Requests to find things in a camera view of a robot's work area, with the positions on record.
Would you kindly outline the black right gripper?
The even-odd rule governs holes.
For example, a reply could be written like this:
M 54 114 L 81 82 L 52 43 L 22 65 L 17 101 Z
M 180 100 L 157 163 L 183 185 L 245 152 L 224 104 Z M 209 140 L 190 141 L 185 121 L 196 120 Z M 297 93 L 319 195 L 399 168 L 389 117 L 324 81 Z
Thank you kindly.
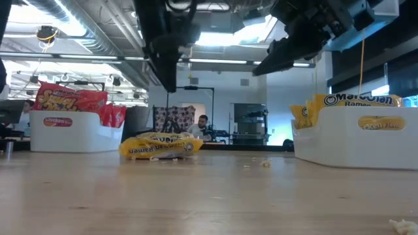
M 285 25 L 287 37 L 270 43 L 253 75 L 288 70 L 295 60 L 313 58 L 328 41 L 366 28 L 374 22 L 375 5 L 372 0 L 277 0 L 270 14 Z

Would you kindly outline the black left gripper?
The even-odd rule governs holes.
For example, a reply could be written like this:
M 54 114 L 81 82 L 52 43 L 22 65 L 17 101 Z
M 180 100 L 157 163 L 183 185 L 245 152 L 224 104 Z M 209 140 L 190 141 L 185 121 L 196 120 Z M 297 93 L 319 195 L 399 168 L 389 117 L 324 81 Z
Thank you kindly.
M 168 93 L 176 92 L 176 67 L 180 48 L 192 46 L 200 36 L 200 26 L 193 23 L 197 0 L 185 8 L 176 8 L 173 1 L 134 0 L 141 30 L 144 55 L 160 84 Z

